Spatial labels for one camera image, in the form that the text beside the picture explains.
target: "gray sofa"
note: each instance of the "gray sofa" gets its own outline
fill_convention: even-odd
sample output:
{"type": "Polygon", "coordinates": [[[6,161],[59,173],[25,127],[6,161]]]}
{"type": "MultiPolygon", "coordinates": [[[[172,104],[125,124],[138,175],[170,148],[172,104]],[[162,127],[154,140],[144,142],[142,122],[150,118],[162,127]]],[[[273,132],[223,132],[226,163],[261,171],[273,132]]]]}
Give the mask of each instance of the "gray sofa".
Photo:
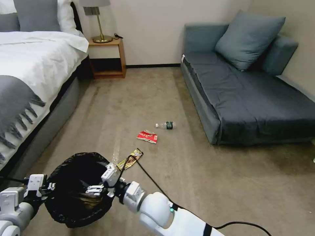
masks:
{"type": "Polygon", "coordinates": [[[315,137],[315,103],[277,78],[298,44],[278,36],[245,72],[214,52],[228,25],[186,25],[187,87],[211,144],[306,142],[315,137]]]}

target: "bottle label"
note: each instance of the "bottle label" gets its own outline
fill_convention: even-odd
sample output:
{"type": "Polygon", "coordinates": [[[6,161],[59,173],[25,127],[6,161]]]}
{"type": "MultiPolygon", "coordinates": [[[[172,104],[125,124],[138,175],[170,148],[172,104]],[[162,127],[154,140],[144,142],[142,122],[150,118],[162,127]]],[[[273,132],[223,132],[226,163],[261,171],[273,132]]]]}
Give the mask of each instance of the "bottle label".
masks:
{"type": "Polygon", "coordinates": [[[166,122],[166,129],[173,129],[173,121],[166,122]]]}

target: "wall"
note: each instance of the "wall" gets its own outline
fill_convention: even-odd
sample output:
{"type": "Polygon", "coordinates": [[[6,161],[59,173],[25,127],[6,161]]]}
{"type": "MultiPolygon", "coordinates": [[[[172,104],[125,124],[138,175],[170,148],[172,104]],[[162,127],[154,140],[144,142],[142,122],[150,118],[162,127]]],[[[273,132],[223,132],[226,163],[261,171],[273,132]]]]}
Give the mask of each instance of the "wall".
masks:
{"type": "MultiPolygon", "coordinates": [[[[127,65],[180,63],[183,27],[191,22],[229,22],[251,0],[112,0],[100,8],[104,33],[124,37],[127,65]]],[[[86,37],[98,35],[95,16],[76,4],[86,37]]]]}
{"type": "Polygon", "coordinates": [[[315,0],[253,0],[249,11],[286,16],[281,33],[294,38],[299,47],[283,75],[315,101],[315,0]]]}

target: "carpet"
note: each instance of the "carpet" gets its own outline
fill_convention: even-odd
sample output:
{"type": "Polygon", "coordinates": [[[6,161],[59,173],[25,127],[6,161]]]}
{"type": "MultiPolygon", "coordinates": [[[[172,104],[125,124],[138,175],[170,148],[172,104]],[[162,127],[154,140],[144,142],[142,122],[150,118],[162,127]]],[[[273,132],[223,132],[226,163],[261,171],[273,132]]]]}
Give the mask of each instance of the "carpet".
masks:
{"type": "MultiPolygon", "coordinates": [[[[315,147],[311,143],[254,147],[208,143],[179,68],[128,69],[125,79],[83,83],[71,119],[30,173],[50,174],[78,152],[99,152],[121,161],[135,148],[140,163],[172,198],[213,226],[249,221],[273,236],[312,236],[315,232],[315,147]],[[174,130],[155,123],[175,121],[174,130]],[[137,140],[142,130],[158,134],[157,144],[137,140]]],[[[150,192],[158,189],[138,165],[124,172],[150,192]]],[[[99,221],[68,229],[42,206],[24,236],[154,235],[139,216],[115,200],[99,221]]],[[[226,236],[266,235],[251,226],[222,230],[226,236]]]]}

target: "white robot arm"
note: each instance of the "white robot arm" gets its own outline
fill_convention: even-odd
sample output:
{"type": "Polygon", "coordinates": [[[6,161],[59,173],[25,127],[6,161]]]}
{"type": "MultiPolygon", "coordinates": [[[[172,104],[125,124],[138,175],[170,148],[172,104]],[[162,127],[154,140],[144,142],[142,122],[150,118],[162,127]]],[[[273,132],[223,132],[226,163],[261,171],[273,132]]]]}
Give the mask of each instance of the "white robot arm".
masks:
{"type": "MultiPolygon", "coordinates": [[[[146,194],[137,182],[125,183],[114,164],[106,166],[102,185],[89,186],[86,193],[99,196],[107,193],[132,212],[140,213],[145,227],[160,236],[224,236],[190,211],[171,202],[164,194],[146,194]],[[172,223],[167,227],[171,216],[172,223]]],[[[0,193],[0,236],[20,236],[35,216],[54,183],[46,183],[46,175],[31,175],[27,188],[7,188],[0,193]]]]}
{"type": "MultiPolygon", "coordinates": [[[[193,213],[170,202],[164,194],[155,192],[146,195],[139,183],[126,184],[123,178],[119,179],[112,163],[106,167],[107,171],[101,178],[104,185],[108,184],[108,196],[117,196],[120,203],[132,212],[139,212],[141,223],[152,232],[161,236],[224,236],[193,213]],[[172,214],[173,221],[165,228],[172,214]]],[[[104,185],[90,186],[86,193],[99,195],[104,185]]]]}

